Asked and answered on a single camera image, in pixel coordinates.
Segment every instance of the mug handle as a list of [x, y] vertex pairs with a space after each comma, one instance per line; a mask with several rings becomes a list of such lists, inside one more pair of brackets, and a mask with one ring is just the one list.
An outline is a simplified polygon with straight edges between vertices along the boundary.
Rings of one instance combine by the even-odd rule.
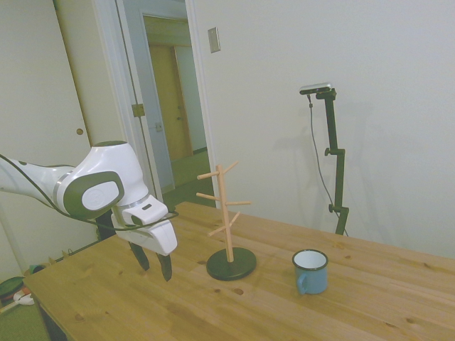
[[303, 274], [300, 275], [299, 278], [297, 279], [297, 288], [299, 289], [299, 292], [301, 295], [304, 295], [307, 290], [304, 287], [305, 278], [306, 278], [306, 273], [303, 272]]

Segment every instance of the wooden mug stand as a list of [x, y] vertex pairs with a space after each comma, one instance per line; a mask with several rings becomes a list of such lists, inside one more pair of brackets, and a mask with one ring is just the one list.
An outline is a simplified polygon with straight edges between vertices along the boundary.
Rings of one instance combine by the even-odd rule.
[[234, 224], [235, 220], [239, 217], [238, 212], [233, 219], [229, 220], [229, 205], [249, 205], [251, 201], [234, 201], [228, 202], [226, 200], [226, 188], [225, 188], [225, 177], [224, 175], [230, 171], [239, 162], [234, 162], [231, 166], [223, 170], [221, 165], [216, 166], [216, 172], [202, 174], [198, 176], [198, 180], [210, 178], [216, 176], [218, 180], [218, 190], [220, 197], [213, 197], [212, 195], [206, 195], [202, 193], [196, 193], [198, 197], [204, 197], [206, 199], [216, 200], [220, 202], [223, 225], [222, 227], [210, 232], [209, 237], [213, 236], [217, 232], [224, 231], [225, 233], [225, 250], [215, 252], [207, 261], [207, 272], [213, 278], [220, 281], [234, 281], [248, 276], [256, 268], [256, 256], [250, 250], [242, 247], [232, 247], [232, 238], [230, 228]]

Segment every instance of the door hinge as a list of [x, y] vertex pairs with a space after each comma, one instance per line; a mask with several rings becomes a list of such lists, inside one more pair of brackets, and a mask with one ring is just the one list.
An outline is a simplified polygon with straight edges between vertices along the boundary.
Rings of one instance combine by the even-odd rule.
[[134, 117], [143, 117], [145, 116], [144, 105], [141, 104], [133, 104], [133, 116]]

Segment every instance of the doorway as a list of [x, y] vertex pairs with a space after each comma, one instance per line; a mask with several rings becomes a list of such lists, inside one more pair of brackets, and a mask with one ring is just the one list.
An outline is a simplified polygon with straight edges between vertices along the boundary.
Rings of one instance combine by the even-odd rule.
[[215, 207], [196, 197], [197, 192], [213, 195], [213, 184], [210, 178], [197, 180], [210, 172], [210, 164], [188, 22], [144, 15], [144, 25], [161, 111], [161, 121], [149, 123], [149, 129], [164, 131], [173, 177], [171, 188], [161, 188], [164, 202]]

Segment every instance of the black round base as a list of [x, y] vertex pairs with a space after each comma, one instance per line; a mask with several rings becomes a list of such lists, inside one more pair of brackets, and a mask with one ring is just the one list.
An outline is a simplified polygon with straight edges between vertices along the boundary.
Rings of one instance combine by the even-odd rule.
[[256, 268], [256, 256], [250, 250], [233, 247], [234, 261], [229, 262], [226, 250], [215, 252], [207, 261], [207, 272], [220, 281], [235, 281], [248, 276]]

